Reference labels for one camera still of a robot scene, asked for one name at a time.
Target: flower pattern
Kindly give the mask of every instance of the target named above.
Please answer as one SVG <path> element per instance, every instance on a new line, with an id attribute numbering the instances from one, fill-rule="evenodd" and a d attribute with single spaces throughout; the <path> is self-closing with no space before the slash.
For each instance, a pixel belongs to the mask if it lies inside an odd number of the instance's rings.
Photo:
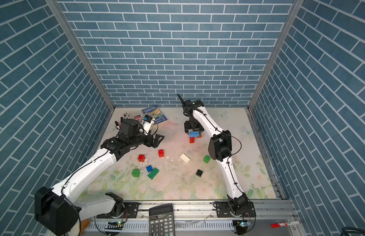
<path id="1" fill-rule="evenodd" d="M 219 126 L 230 130 L 242 142 L 243 148 L 232 157 L 232 163 L 246 195 L 250 199 L 276 198 L 244 109 L 208 108 L 208 111 L 215 114 L 213 119 Z M 113 117 L 116 112 L 120 115 L 124 112 L 139 113 L 137 108 L 117 108 Z M 159 124 L 158 133 L 165 135 L 160 146 L 157 149 L 140 146 L 136 151 L 127 153 L 102 172 L 78 200 L 94 199 L 107 192 L 114 192 L 124 200 L 138 201 L 227 199 L 226 185 L 219 165 L 213 159 L 208 164 L 203 162 L 204 156 L 208 154 L 209 138 L 204 134 L 202 138 L 196 138 L 194 144 L 189 144 L 189 136 L 183 128 L 185 116 L 180 116 L 176 108 L 163 108 L 163 113 L 169 120 Z M 103 140 L 115 136 L 117 132 L 114 125 L 109 125 Z M 232 139 L 233 152 L 239 147 L 239 143 Z M 164 149 L 164 158 L 159 158 L 158 149 Z M 185 153 L 191 160 L 185 163 L 179 157 L 181 153 Z M 145 162 L 138 162 L 139 154 L 146 155 Z M 148 165 L 160 171 L 153 180 L 147 177 Z M 138 178 L 132 176 L 133 169 L 141 171 Z M 196 176 L 197 169 L 203 171 L 201 177 Z"/>

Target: brick wall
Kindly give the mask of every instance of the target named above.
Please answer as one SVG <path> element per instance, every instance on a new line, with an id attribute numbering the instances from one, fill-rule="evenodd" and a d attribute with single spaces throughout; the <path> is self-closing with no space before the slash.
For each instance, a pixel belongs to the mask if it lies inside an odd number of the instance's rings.
<path id="1" fill-rule="evenodd" d="M 365 1 L 305 0 L 254 114 L 306 233 L 365 229 Z"/>
<path id="2" fill-rule="evenodd" d="M 46 232 L 33 194 L 88 158 L 108 116 L 45 2 L 0 1 L 0 235 Z"/>
<path id="3" fill-rule="evenodd" d="M 293 0 L 58 1 L 116 106 L 246 106 Z"/>

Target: book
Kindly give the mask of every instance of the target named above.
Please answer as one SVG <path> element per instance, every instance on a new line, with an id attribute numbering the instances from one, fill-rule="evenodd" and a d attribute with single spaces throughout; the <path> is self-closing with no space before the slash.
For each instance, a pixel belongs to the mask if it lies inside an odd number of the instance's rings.
<path id="1" fill-rule="evenodd" d="M 157 106 L 152 106 L 152 107 L 143 109 L 142 112 L 143 112 L 143 114 L 149 115 L 152 118 L 154 118 L 155 124 L 159 124 L 159 123 L 167 120 L 166 116 L 163 114 L 163 112 L 161 112 L 161 110 Z"/>

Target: red box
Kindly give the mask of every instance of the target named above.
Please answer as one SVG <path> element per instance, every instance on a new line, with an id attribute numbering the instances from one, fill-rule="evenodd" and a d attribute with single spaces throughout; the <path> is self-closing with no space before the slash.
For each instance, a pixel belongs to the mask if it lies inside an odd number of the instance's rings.
<path id="1" fill-rule="evenodd" d="M 159 150 L 159 157 L 163 158 L 164 157 L 164 150 Z"/>
<path id="2" fill-rule="evenodd" d="M 145 159 L 146 159 L 146 157 L 144 155 L 138 156 L 138 161 L 140 161 L 140 162 L 144 162 Z"/>

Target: orange object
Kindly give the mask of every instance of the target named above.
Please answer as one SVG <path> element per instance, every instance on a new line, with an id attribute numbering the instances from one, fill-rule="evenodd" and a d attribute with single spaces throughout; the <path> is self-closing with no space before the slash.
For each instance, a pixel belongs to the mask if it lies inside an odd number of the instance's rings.
<path id="1" fill-rule="evenodd" d="M 91 221 L 89 219 L 82 220 L 79 235 L 84 234 L 84 230 L 89 226 L 90 223 L 91 223 Z"/>
<path id="2" fill-rule="evenodd" d="M 144 155 L 139 155 L 138 156 L 138 161 L 139 162 L 144 162 L 145 159 L 146 159 L 146 157 Z"/>

